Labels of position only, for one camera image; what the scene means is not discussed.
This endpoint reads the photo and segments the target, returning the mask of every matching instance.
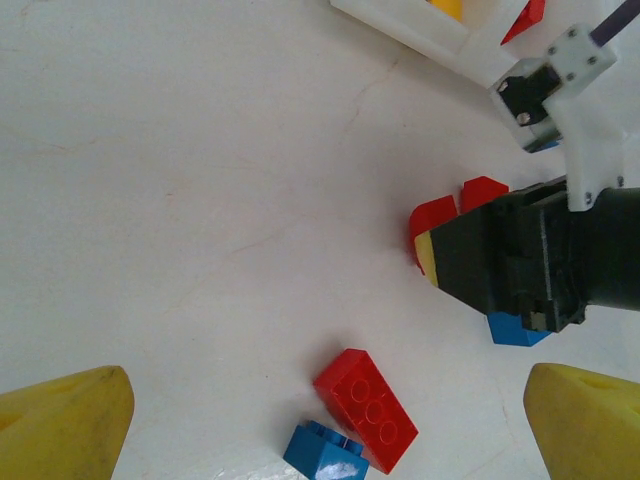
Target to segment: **blue lego brick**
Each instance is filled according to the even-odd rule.
[[[560,143],[558,143],[558,142],[556,142],[556,141],[549,142],[549,143],[547,143],[546,145],[543,145],[542,147],[538,148],[538,149],[536,150],[536,153],[538,153],[538,152],[544,152],[545,150],[549,150],[549,149],[551,149],[551,148],[555,148],[555,147],[557,147],[557,146],[559,146],[559,145],[560,145]]]
[[[293,432],[284,459],[309,480],[364,480],[369,462],[362,445],[317,422]]]
[[[498,345],[533,347],[551,334],[551,332],[533,332],[522,328],[522,319],[519,315],[496,312],[490,313],[487,319],[493,343]]]

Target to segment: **screw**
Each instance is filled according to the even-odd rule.
[[[526,125],[531,121],[531,115],[529,115],[527,112],[519,113],[516,116],[516,121],[519,125]]]

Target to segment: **yellow lego brick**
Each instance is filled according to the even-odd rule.
[[[431,4],[459,22],[462,21],[462,0],[431,0]]]
[[[640,478],[639,384],[539,364],[524,406],[552,480]]]
[[[0,478],[111,478],[133,415],[120,367],[0,395]]]
[[[436,272],[436,259],[433,254],[433,243],[431,242],[431,233],[424,232],[418,235],[414,240],[416,247],[416,256],[418,257],[418,263],[425,276],[436,287],[438,286],[438,274]]]

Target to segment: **red piece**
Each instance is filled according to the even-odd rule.
[[[423,203],[409,217],[409,251],[422,270],[416,253],[415,240],[418,235],[439,227],[458,216],[456,201],[453,195]]]
[[[502,40],[501,45],[513,40],[525,30],[530,29],[536,23],[540,23],[544,17],[545,0],[530,0],[527,6],[513,24],[511,30],[507,32],[507,35]]]
[[[364,350],[342,352],[313,382],[329,412],[366,447],[364,456],[389,473],[418,435]]]
[[[489,177],[478,177],[464,182],[460,193],[460,212],[470,212],[505,193],[509,193],[509,187]]]

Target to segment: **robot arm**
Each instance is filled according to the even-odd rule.
[[[639,14],[640,0],[626,0],[594,30],[569,28],[542,58],[521,60],[490,89],[522,148],[534,153],[563,141],[572,212],[624,185],[624,132],[585,90],[617,60],[607,43]]]

